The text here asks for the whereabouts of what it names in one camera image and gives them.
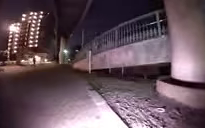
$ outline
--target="gravel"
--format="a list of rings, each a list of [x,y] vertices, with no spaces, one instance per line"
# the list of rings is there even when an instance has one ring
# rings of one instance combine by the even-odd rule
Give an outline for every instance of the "gravel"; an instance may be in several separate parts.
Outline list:
[[[195,110],[158,96],[154,80],[126,81],[88,76],[130,128],[205,128],[205,110]]]

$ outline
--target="concrete pillar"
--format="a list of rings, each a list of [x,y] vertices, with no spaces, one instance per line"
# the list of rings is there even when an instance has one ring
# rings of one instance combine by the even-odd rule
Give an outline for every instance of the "concrete pillar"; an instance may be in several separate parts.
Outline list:
[[[60,39],[60,49],[59,49],[59,64],[64,64],[65,57],[64,57],[64,49],[65,49],[66,40],[61,37]]]
[[[156,90],[184,105],[205,108],[205,3],[164,0],[172,61],[171,78],[157,81]]]
[[[164,0],[175,79],[205,83],[204,0]]]

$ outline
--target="pole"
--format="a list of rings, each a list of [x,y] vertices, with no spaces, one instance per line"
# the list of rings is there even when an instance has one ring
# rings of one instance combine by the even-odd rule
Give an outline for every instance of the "pole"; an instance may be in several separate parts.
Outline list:
[[[92,52],[91,52],[91,50],[89,51],[89,62],[88,62],[88,66],[89,66],[89,69],[88,69],[88,71],[89,71],[89,74],[91,74],[91,70],[92,70]]]
[[[159,11],[156,12],[156,23],[157,23],[157,28],[158,28],[158,35],[161,36],[162,35],[162,30],[161,30],[161,24],[160,24],[160,15],[159,15]]]
[[[81,44],[81,47],[83,48],[83,45],[84,45],[84,42],[85,41],[85,30],[83,29],[82,30],[82,44]]]

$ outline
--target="fence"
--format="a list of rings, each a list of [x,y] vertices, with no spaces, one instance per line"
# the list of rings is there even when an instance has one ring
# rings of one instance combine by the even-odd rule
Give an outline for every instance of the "fence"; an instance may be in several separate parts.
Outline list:
[[[163,10],[154,11],[121,23],[94,38],[80,50],[75,61],[86,58],[89,50],[92,51],[92,55],[95,55],[131,43],[159,38],[166,34],[165,12]]]

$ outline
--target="low wall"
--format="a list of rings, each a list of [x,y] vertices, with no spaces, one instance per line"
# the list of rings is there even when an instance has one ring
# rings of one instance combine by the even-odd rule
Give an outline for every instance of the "low wall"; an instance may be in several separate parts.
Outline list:
[[[167,63],[170,58],[170,43],[163,36],[93,55],[92,70]],[[88,58],[74,63],[73,67],[88,70]]]

